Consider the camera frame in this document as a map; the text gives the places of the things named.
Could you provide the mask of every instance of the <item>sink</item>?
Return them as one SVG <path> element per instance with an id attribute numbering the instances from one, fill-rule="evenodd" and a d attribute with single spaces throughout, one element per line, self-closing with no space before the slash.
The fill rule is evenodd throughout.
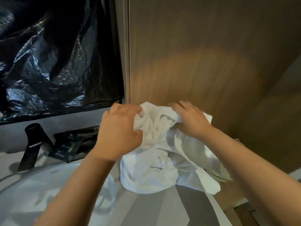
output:
<path id="1" fill-rule="evenodd" d="M 78 165 L 69 163 L 46 167 L 0 191 L 0 226 L 33 225 Z M 109 175 L 97 198 L 89 226 L 106 225 L 115 197 L 116 185 Z"/>

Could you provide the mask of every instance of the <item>black plastic bag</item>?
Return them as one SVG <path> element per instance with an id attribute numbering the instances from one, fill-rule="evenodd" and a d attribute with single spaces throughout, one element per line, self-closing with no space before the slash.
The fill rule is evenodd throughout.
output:
<path id="1" fill-rule="evenodd" d="M 100 0 L 0 0 L 0 111 L 24 121 L 124 95 Z"/>

